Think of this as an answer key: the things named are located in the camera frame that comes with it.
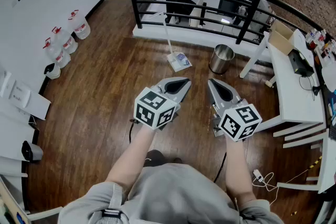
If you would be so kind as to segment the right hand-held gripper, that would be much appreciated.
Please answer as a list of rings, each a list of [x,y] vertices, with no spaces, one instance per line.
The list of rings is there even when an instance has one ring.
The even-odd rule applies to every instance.
[[[215,137],[226,135],[237,142],[256,132],[262,118],[253,104],[240,99],[238,92],[224,81],[209,79],[208,89],[216,111],[212,119]],[[239,101],[235,104],[229,102],[234,99]]]

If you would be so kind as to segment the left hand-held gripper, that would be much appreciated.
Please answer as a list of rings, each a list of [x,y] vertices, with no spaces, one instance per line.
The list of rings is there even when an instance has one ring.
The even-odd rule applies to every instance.
[[[162,129],[176,117],[190,87],[189,78],[171,77],[144,88],[135,99],[134,118],[153,130]]]

